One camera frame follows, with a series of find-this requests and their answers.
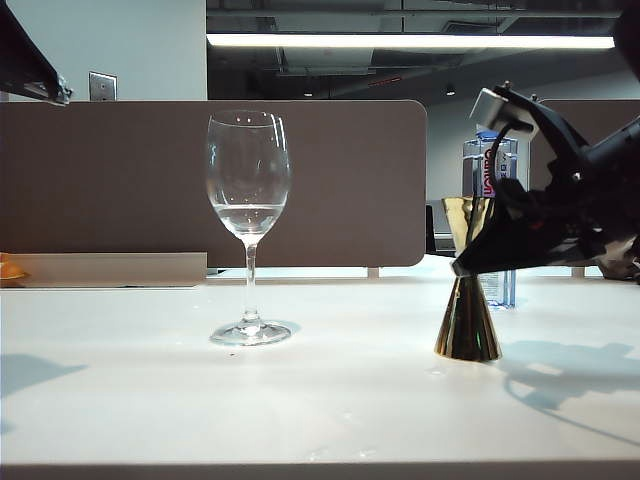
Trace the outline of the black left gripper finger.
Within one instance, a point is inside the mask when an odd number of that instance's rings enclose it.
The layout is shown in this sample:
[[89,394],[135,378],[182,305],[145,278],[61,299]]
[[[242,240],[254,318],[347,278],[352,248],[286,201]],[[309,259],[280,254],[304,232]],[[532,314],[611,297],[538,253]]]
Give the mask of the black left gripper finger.
[[1,4],[1,81],[59,82],[66,99],[73,91],[31,40],[6,3]]
[[44,101],[57,105],[66,104],[66,86],[57,81],[53,83],[36,81],[21,83],[18,81],[1,81],[1,90],[6,93]]

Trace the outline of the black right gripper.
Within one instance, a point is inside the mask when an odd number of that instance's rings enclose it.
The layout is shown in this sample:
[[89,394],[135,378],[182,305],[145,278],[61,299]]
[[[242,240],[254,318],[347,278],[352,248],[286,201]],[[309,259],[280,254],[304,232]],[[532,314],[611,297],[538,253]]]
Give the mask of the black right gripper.
[[543,190],[499,181],[499,220],[451,264],[457,277],[587,264],[603,240],[639,235],[639,166],[619,164],[576,181],[557,172]]

